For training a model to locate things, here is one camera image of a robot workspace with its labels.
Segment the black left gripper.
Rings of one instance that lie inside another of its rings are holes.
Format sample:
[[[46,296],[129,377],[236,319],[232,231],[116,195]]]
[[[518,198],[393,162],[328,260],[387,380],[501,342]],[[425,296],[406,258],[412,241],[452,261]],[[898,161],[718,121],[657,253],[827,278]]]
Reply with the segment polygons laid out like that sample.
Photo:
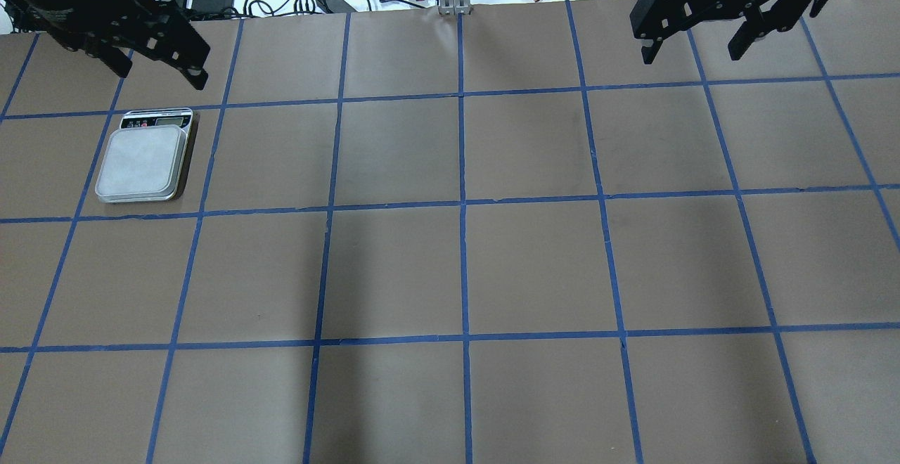
[[[176,3],[158,0],[4,0],[13,26],[45,32],[64,49],[88,54],[125,79],[135,51],[205,89],[211,48]]]

